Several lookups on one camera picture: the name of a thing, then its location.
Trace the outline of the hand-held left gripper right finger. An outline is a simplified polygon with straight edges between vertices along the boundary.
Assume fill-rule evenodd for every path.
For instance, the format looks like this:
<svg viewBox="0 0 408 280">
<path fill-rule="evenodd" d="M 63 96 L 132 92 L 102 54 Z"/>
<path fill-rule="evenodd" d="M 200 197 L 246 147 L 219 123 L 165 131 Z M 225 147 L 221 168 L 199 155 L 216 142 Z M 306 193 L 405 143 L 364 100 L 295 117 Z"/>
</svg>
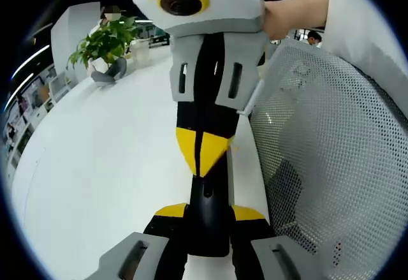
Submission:
<svg viewBox="0 0 408 280">
<path fill-rule="evenodd" d="M 317 259 L 290 237 L 276 236 L 262 213 L 232 206 L 230 241 L 237 279 L 321 279 Z"/>
</svg>

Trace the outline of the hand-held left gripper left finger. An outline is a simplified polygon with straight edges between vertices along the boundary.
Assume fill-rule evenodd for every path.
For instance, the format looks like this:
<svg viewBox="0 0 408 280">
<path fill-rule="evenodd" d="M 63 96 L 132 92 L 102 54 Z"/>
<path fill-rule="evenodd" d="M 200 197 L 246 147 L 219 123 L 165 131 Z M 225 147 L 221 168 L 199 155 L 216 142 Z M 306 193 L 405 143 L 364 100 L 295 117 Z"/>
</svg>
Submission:
<svg viewBox="0 0 408 280">
<path fill-rule="evenodd" d="M 186 203 L 159 209 L 142 232 L 133 232 L 99 259 L 88 279 L 182 279 L 187 263 Z"/>
</svg>

